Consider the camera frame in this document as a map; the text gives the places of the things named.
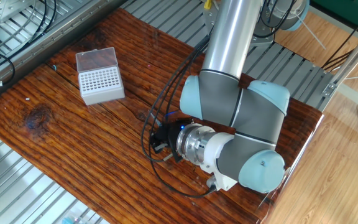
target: clear plastic lid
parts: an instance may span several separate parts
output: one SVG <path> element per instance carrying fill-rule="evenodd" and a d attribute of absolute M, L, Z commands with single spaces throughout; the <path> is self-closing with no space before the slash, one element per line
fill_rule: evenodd
<path fill-rule="evenodd" d="M 77 71 L 79 73 L 113 67 L 118 64 L 114 47 L 77 53 L 75 57 L 77 60 Z"/>

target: light blue joint cover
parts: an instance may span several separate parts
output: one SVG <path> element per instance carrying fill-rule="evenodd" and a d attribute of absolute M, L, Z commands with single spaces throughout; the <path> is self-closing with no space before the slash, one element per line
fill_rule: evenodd
<path fill-rule="evenodd" d="M 277 152 L 266 149 L 254 154 L 242 166 L 239 183 L 260 193 L 276 189 L 284 178 L 284 159 Z"/>
<path fill-rule="evenodd" d="M 306 15 L 309 11 L 309 6 L 310 6 L 310 0 L 306 0 L 305 10 L 303 10 L 303 12 L 300 16 L 302 21 L 304 21 L 306 18 Z M 302 21 L 298 20 L 293 26 L 291 26 L 290 28 L 288 28 L 286 30 L 287 31 L 296 31 L 299 28 L 299 26 L 301 26 Z"/>
<path fill-rule="evenodd" d="M 185 114 L 203 119 L 198 76 L 190 75 L 186 79 L 180 96 L 180 109 Z"/>
<path fill-rule="evenodd" d="M 265 81 L 252 81 L 248 86 L 252 90 L 272 102 L 283 114 L 287 115 L 290 92 L 284 86 Z"/>

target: metal grating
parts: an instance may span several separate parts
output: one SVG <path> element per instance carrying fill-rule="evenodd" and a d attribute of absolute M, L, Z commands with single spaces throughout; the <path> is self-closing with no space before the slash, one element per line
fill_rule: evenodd
<path fill-rule="evenodd" d="M 58 1 L 55 22 L 58 22 L 67 15 L 68 12 L 81 6 L 81 1 L 66 0 Z M 37 30 L 44 14 L 45 4 L 41 0 L 35 0 L 23 11 L 15 14 L 5 22 L 0 22 L 0 53 L 9 55 L 24 45 Z M 46 23 L 48 24 L 53 14 L 53 1 L 48 1 Z"/>
<path fill-rule="evenodd" d="M 107 223 L 0 140 L 0 223 L 61 223 L 66 213 Z"/>
<path fill-rule="evenodd" d="M 121 7 L 193 47 L 209 33 L 200 0 L 128 0 Z M 243 72 L 287 87 L 291 97 L 320 111 L 330 100 L 321 93 L 333 75 L 277 43 L 250 48 Z"/>

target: wooden table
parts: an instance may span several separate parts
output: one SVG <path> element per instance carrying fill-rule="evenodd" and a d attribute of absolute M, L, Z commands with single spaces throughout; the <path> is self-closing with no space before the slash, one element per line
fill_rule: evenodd
<path fill-rule="evenodd" d="M 126 97 L 85 106 L 75 54 L 106 47 L 116 49 Z M 157 180 L 141 151 L 148 110 L 191 51 L 120 9 L 0 96 L 0 139 L 111 223 L 256 223 L 269 210 L 266 201 L 258 208 L 265 195 L 237 184 L 201 199 L 183 197 Z M 192 74 L 202 61 L 196 60 Z M 250 81 L 243 75 L 241 85 Z M 291 100 L 277 146 L 287 168 L 321 118 L 318 110 Z M 206 190 L 209 175 L 189 162 L 156 167 L 182 191 Z"/>

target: wood grain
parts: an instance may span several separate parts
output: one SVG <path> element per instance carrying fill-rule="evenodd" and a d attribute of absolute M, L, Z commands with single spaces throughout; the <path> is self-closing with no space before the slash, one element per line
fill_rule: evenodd
<path fill-rule="evenodd" d="M 106 47 L 116 49 L 126 97 L 85 106 L 75 54 Z M 182 197 L 158 182 L 141 151 L 148 109 L 192 50 L 118 10 L 0 96 L 0 138 L 111 223 L 256 223 L 269 210 L 267 203 L 258 208 L 265 195 L 236 185 L 201 199 Z M 195 61 L 192 74 L 202 61 Z M 243 75 L 241 85 L 250 81 Z M 321 117 L 291 100 L 277 146 L 287 167 Z M 184 192 L 206 190 L 209 176 L 188 162 L 168 161 L 157 170 Z"/>
<path fill-rule="evenodd" d="M 349 33 L 310 12 L 305 22 L 326 50 L 304 26 L 294 32 L 279 31 L 276 41 L 322 66 Z M 358 39 L 352 37 L 337 56 L 357 44 Z M 350 74 L 353 76 L 358 76 L 358 66 Z M 358 79 L 346 80 L 345 84 L 358 91 Z M 340 93 L 334 95 L 268 223 L 358 223 L 356 106 Z"/>

